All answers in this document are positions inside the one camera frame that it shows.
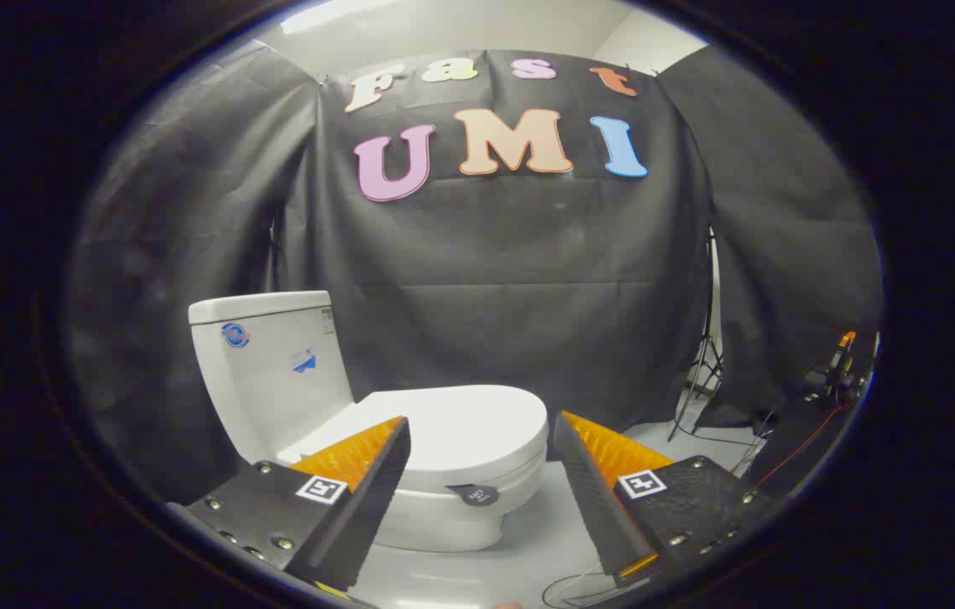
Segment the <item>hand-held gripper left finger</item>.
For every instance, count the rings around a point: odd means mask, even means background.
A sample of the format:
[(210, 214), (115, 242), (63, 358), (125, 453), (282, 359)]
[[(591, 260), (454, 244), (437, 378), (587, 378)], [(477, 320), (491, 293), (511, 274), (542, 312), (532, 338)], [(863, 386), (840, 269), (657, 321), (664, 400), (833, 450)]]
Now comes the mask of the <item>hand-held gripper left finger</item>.
[(258, 460), (167, 511), (253, 583), (350, 604), (406, 469), (409, 427), (393, 416), (294, 465)]

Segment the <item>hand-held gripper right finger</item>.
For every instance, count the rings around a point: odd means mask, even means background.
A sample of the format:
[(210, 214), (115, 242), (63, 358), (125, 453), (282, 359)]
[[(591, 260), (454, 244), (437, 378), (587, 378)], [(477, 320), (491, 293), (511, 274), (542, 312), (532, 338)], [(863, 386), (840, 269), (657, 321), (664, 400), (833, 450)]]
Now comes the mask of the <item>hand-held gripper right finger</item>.
[(553, 443), (602, 573), (617, 586), (685, 577), (774, 510), (771, 495), (704, 455), (671, 460), (567, 411)]

